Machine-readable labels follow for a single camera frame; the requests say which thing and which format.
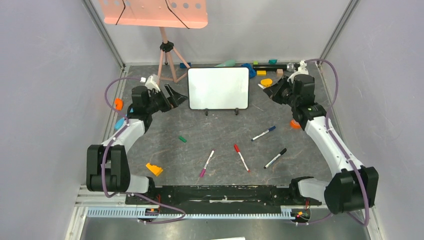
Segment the green marker cap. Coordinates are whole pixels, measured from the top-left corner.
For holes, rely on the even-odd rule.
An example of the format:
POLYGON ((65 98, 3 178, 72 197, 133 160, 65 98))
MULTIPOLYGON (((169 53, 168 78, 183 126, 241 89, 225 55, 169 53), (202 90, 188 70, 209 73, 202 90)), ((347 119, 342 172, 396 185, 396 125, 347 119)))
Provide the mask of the green marker cap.
POLYGON ((187 140, 183 137, 183 136, 179 136, 178 137, 182 142, 184 142, 184 143, 186 143, 187 142, 187 140))

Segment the white whiteboard black frame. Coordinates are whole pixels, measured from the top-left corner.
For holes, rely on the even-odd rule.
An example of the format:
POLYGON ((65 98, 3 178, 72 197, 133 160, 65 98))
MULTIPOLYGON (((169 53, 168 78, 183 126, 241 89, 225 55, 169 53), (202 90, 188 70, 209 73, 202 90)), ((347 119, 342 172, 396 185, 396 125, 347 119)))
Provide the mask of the white whiteboard black frame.
POLYGON ((245 110, 249 107, 247 67, 192 67, 187 70, 191 110, 245 110))

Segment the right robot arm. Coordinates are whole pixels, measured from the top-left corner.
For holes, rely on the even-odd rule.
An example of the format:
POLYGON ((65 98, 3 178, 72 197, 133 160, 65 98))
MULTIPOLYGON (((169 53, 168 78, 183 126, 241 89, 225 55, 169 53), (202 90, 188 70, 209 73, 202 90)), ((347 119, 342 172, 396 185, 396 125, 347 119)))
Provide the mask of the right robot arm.
POLYGON ((327 111, 315 101, 314 77, 284 76, 263 92, 272 101, 290 106, 293 119, 316 144, 332 175, 330 182, 313 177, 293 179, 289 199, 295 204, 302 204, 308 198, 317 200, 334 215, 373 207, 379 174, 374 167, 366 167, 343 143, 327 111))

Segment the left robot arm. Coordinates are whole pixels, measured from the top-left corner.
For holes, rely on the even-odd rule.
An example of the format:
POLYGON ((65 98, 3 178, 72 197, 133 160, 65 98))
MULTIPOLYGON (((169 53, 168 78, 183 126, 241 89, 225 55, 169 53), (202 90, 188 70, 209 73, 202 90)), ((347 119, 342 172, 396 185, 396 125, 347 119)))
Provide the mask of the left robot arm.
POLYGON ((124 124, 101 144, 90 145, 86 155, 86 187, 91 192, 138 193, 145 204, 153 203, 157 190, 150 178, 131 174, 127 153, 149 129, 153 114, 168 112, 188 99, 165 84, 166 96, 158 87, 136 86, 131 91, 124 124))

